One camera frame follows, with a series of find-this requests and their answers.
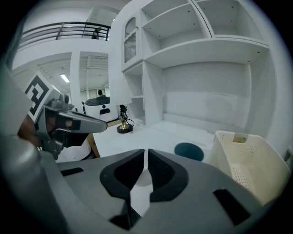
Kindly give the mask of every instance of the white table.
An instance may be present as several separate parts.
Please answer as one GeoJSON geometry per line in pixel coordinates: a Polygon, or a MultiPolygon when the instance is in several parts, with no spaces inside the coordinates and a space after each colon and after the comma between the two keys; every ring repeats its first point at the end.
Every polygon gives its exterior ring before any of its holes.
{"type": "Polygon", "coordinates": [[[133,209],[143,216],[149,206],[149,196],[153,191],[152,178],[147,169],[148,149],[156,149],[174,153],[174,148],[182,142],[198,145],[204,152],[203,162],[206,162],[214,140],[214,134],[197,128],[161,121],[147,128],[141,119],[134,120],[131,133],[119,134],[115,125],[103,133],[94,133],[94,139],[101,157],[123,153],[133,149],[144,149],[145,169],[130,192],[130,202],[133,209]]]}

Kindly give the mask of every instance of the plastic basket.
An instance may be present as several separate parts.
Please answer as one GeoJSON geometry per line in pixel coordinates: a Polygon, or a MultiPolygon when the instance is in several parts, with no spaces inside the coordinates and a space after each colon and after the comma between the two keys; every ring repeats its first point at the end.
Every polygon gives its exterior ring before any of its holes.
{"type": "Polygon", "coordinates": [[[260,136],[217,131],[208,164],[250,190],[262,204],[278,197],[290,177],[287,164],[260,136]]]}

